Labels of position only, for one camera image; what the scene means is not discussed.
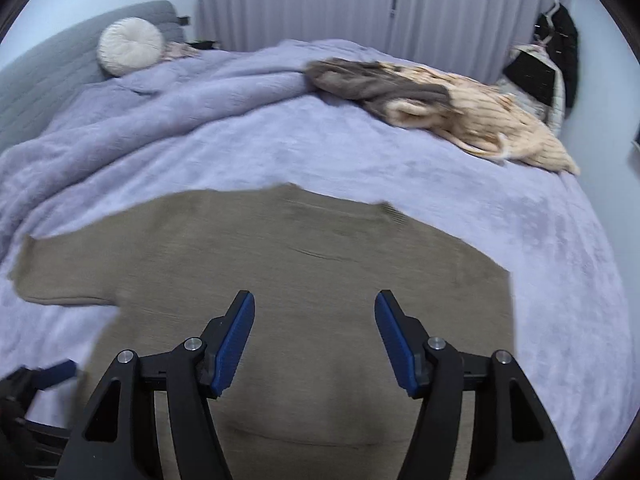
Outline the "round white pleated cushion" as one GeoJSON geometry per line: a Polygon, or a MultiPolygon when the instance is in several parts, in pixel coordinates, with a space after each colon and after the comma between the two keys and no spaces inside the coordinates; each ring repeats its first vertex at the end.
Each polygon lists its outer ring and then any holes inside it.
{"type": "Polygon", "coordinates": [[[96,58],[107,73],[121,77],[160,62],[164,50],[164,36],[155,25],[123,18],[101,32],[96,58]]]}

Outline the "beige patterned cloth by pillow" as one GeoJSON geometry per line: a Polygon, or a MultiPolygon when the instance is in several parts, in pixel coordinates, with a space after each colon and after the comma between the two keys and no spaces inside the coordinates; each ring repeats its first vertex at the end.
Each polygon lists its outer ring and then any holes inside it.
{"type": "Polygon", "coordinates": [[[168,41],[168,43],[165,44],[160,60],[162,62],[170,62],[178,60],[179,58],[194,58],[194,56],[198,56],[199,54],[200,51],[190,44],[168,41]]]}

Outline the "cream striped knit garment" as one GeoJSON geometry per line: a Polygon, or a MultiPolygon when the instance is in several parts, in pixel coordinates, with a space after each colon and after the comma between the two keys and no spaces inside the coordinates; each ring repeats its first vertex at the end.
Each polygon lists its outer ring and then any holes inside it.
{"type": "Polygon", "coordinates": [[[514,96],[425,65],[384,62],[382,69],[417,84],[439,84],[450,96],[448,106],[421,104],[416,98],[393,99],[385,107],[384,120],[389,124],[431,131],[465,153],[493,162],[510,160],[579,174],[561,141],[540,119],[523,110],[514,96]]]}

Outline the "grey quilted headboard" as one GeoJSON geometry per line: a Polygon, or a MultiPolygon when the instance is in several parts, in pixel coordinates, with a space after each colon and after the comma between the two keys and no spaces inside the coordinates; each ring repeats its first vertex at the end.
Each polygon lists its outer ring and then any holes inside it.
{"type": "Polygon", "coordinates": [[[1,70],[2,151],[40,136],[81,87],[108,78],[96,48],[103,29],[123,18],[143,18],[167,41],[184,40],[175,7],[156,0],[89,18],[37,44],[1,70]]]}

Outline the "grey-brown fuzzy garment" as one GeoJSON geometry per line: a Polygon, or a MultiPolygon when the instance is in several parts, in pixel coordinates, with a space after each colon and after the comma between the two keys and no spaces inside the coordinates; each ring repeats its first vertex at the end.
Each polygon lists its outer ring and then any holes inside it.
{"type": "Polygon", "coordinates": [[[356,102],[389,124],[400,121],[405,114],[400,109],[403,105],[418,108],[417,112],[410,110],[409,116],[430,116],[452,110],[449,91],[441,84],[415,82],[388,72],[379,62],[329,58],[309,62],[304,74],[317,89],[356,102]]]}

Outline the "white puffer jacket black panel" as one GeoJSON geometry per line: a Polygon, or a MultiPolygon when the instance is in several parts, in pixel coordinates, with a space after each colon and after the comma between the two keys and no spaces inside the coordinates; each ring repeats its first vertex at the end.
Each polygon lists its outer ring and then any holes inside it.
{"type": "Polygon", "coordinates": [[[543,46],[513,47],[496,87],[514,96],[518,106],[543,122],[554,136],[560,135],[566,110],[564,76],[543,46]]]}

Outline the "olive brown knit sweater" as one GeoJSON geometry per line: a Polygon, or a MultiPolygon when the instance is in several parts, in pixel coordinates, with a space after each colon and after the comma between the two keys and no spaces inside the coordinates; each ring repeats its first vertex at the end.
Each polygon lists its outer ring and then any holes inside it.
{"type": "Polygon", "coordinates": [[[255,322],[214,405],[238,479],[393,479],[419,405],[398,387],[373,305],[391,290],[457,349],[512,349],[509,274],[457,237],[387,204],[294,185],[188,191],[74,232],[27,237],[10,274],[34,304],[109,304],[80,394],[122,349],[175,348],[239,290],[255,322]]]}

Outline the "black hanging coat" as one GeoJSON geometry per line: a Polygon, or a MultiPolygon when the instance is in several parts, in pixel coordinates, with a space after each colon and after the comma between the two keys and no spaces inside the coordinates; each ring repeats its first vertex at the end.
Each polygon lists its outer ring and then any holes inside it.
{"type": "Polygon", "coordinates": [[[578,87],[578,30],[562,4],[541,13],[534,27],[534,38],[544,44],[551,61],[559,67],[564,81],[565,107],[574,107],[578,87]]]}

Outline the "lavender plush bed blanket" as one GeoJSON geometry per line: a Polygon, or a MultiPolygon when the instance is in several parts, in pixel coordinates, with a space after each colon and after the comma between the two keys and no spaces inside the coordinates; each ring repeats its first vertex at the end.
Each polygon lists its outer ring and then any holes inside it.
{"type": "MultiPolygon", "coordinates": [[[[10,278],[27,237],[54,237],[157,198],[280,185],[387,204],[457,237],[509,274],[514,346],[574,475],[595,477],[638,408],[629,306],[577,179],[486,162],[315,92],[322,58],[371,61],[348,41],[209,51],[93,84],[37,139],[1,157],[1,368],[73,359],[86,371],[109,304],[34,304],[10,278]]],[[[32,410],[64,422],[81,387],[32,410]]]]}

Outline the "light purple curtains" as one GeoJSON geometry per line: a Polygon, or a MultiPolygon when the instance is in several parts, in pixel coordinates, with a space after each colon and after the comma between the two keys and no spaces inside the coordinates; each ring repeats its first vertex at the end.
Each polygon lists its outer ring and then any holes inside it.
{"type": "Polygon", "coordinates": [[[195,30],[235,51],[344,39],[491,84],[555,1],[198,0],[195,30]]]}

